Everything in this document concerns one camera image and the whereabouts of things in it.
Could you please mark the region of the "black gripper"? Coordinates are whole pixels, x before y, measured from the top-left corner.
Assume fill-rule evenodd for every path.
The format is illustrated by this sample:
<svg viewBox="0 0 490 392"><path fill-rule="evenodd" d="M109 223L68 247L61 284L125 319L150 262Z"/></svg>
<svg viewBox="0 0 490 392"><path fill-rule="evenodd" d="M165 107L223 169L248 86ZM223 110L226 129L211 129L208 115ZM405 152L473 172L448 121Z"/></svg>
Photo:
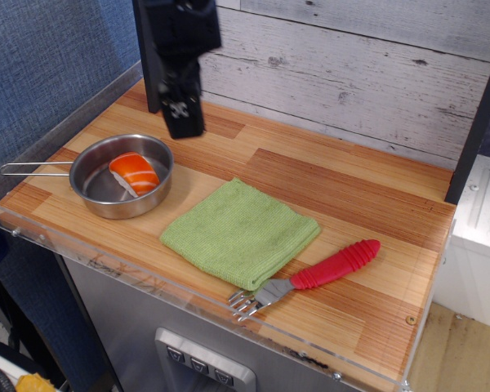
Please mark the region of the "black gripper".
<svg viewBox="0 0 490 392"><path fill-rule="evenodd" d="M214 1L145 1L144 9L161 65L158 88L163 117L172 139L201 136L205 130L197 81L168 83L205 53L221 47Z"/></svg>

